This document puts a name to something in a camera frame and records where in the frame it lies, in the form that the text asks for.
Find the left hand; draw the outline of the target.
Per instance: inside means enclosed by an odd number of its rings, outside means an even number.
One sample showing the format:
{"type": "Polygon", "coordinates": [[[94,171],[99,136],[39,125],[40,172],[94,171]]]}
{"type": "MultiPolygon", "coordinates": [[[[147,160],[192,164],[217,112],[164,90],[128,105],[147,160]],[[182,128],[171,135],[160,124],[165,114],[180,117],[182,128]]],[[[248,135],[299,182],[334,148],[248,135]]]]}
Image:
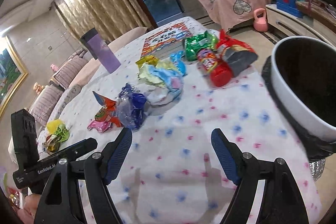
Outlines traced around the left hand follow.
{"type": "Polygon", "coordinates": [[[17,211],[19,219],[24,224],[33,224],[35,219],[35,214],[39,205],[41,195],[31,194],[25,197],[25,204],[22,209],[17,211]]]}

